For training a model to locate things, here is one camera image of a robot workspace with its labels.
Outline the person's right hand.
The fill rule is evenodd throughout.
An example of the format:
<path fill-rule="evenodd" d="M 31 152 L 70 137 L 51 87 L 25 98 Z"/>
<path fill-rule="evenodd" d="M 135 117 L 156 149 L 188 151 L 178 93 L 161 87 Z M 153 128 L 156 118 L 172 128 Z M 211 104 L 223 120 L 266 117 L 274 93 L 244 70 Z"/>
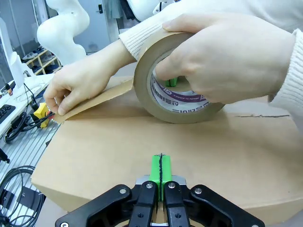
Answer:
<path fill-rule="evenodd" d="M 63 116 L 81 102 L 100 94 L 115 73 L 107 60 L 87 56 L 55 73 L 44 93 L 45 102 L 53 113 Z"/>

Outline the person's left hand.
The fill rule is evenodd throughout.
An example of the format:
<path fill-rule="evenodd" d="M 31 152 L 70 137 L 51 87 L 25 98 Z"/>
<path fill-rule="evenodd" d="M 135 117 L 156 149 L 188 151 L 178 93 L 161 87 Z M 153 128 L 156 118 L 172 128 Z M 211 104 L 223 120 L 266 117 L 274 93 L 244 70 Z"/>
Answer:
<path fill-rule="evenodd" d="M 184 76 L 212 103 L 230 104 L 278 92 L 295 43 L 293 34 L 240 14 L 183 14 L 163 28 L 192 36 L 157 64 L 157 77 Z"/>

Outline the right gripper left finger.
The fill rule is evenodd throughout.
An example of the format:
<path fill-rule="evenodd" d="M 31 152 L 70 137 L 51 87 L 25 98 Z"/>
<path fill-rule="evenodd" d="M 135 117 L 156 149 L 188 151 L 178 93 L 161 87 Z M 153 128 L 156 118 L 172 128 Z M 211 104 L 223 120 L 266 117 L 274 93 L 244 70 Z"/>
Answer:
<path fill-rule="evenodd" d="M 161 155 L 152 157 L 149 176 L 137 180 L 131 189 L 118 184 L 102 195 L 69 212 L 55 222 L 56 227 L 149 227 L 158 203 Z"/>

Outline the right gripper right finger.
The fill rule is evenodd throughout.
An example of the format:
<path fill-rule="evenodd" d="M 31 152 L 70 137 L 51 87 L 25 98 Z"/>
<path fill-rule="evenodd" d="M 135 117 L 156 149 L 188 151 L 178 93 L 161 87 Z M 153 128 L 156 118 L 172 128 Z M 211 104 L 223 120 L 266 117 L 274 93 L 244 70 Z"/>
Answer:
<path fill-rule="evenodd" d="M 204 227 L 265 225 L 205 185 L 189 189 L 184 182 L 178 182 L 171 174 L 170 156 L 166 155 L 161 155 L 161 196 L 170 227 L 189 227 L 191 220 Z"/>

